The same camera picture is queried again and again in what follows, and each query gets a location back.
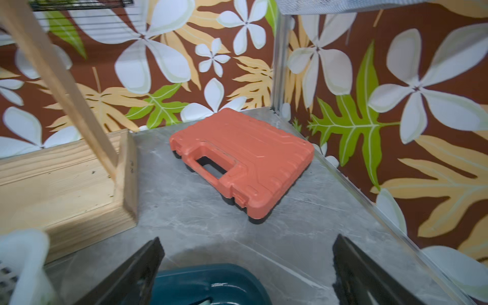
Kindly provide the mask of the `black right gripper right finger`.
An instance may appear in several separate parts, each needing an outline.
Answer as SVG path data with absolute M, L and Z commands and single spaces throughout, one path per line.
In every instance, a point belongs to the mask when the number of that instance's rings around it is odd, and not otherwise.
M 423 304 L 349 238 L 339 234 L 332 251 L 340 304 Z

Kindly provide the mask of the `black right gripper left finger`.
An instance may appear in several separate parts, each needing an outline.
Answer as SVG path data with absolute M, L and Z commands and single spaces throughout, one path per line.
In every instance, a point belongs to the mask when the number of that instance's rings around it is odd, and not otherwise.
M 76 304 L 149 304 L 164 256 L 158 237 L 148 241 Z

